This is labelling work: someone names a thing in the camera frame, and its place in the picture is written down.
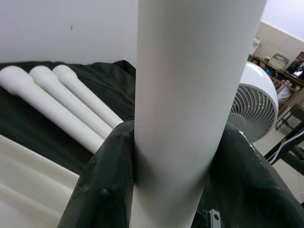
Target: white wall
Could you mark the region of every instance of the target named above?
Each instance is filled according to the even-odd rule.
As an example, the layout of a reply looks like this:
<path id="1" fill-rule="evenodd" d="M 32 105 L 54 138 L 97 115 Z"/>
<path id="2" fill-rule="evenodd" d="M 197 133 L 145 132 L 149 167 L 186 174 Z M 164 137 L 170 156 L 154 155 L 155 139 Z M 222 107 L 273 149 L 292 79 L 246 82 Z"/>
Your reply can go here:
<path id="1" fill-rule="evenodd" d="M 136 63 L 137 0 L 2 0 L 0 62 Z"/>
<path id="2" fill-rule="evenodd" d="M 262 21 L 304 41 L 304 0 L 268 0 Z"/>

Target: black fabric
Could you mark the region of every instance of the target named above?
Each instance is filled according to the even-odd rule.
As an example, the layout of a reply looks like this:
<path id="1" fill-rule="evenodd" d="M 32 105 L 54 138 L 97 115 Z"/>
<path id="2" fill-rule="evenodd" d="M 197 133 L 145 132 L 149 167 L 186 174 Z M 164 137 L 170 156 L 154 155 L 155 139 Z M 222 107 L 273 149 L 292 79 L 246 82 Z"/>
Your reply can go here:
<path id="1" fill-rule="evenodd" d="M 302 228 L 304 210 L 267 160 L 226 126 L 210 170 L 225 228 Z"/>
<path id="2" fill-rule="evenodd" d="M 134 121 L 118 125 L 85 166 L 58 228 L 128 228 Z"/>
<path id="3" fill-rule="evenodd" d="M 44 65 L 53 69 L 61 62 L 22 62 L 29 72 Z M 124 121 L 134 119 L 135 68 L 126 61 L 115 64 L 66 64 L 78 78 Z M 17 96 L 0 88 L 0 134 L 79 174 L 92 154 L 59 127 Z"/>

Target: white pipe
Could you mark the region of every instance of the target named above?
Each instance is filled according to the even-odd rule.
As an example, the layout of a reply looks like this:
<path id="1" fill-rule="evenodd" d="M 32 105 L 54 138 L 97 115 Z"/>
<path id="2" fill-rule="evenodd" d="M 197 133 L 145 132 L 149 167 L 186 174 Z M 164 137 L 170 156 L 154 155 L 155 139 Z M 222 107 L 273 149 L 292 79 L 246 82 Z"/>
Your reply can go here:
<path id="1" fill-rule="evenodd" d="M 115 128 L 123 122 L 115 112 L 78 79 L 76 73 L 71 68 L 66 65 L 59 65 L 53 69 L 53 72 L 66 88 L 91 108 L 110 127 Z"/>
<path id="2" fill-rule="evenodd" d="M 112 128 L 65 88 L 48 67 L 36 66 L 29 72 L 29 75 L 38 86 L 55 98 L 103 139 L 106 139 L 111 133 Z"/>
<path id="3" fill-rule="evenodd" d="M 98 134 L 36 85 L 20 67 L 3 68 L 0 71 L 0 86 L 10 94 L 21 97 L 90 152 L 95 153 L 104 142 Z"/>
<path id="4" fill-rule="evenodd" d="M 130 228 L 190 228 L 265 0 L 139 0 Z"/>

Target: white fan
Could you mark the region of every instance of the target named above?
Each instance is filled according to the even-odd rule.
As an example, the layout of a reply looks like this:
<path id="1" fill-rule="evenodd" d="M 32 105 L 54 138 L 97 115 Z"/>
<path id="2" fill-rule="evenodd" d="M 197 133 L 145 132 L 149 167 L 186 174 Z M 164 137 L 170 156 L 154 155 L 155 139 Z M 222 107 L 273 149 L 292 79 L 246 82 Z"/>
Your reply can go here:
<path id="1" fill-rule="evenodd" d="M 274 126 L 278 113 L 276 89 L 259 66 L 247 62 L 228 122 L 241 130 L 250 142 L 264 137 Z"/>

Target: tiled wall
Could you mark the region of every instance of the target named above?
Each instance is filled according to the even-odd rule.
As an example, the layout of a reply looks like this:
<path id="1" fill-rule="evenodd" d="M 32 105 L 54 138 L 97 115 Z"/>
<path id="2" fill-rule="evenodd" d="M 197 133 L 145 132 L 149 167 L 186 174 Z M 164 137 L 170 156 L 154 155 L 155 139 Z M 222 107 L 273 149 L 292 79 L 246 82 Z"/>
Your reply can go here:
<path id="1" fill-rule="evenodd" d="M 289 64 L 291 64 L 304 50 L 303 41 L 263 22 L 260 24 L 256 37 L 262 39 L 261 46 L 255 53 L 256 56 L 261 58 L 272 57 L 275 53 L 279 53 L 289 58 Z"/>

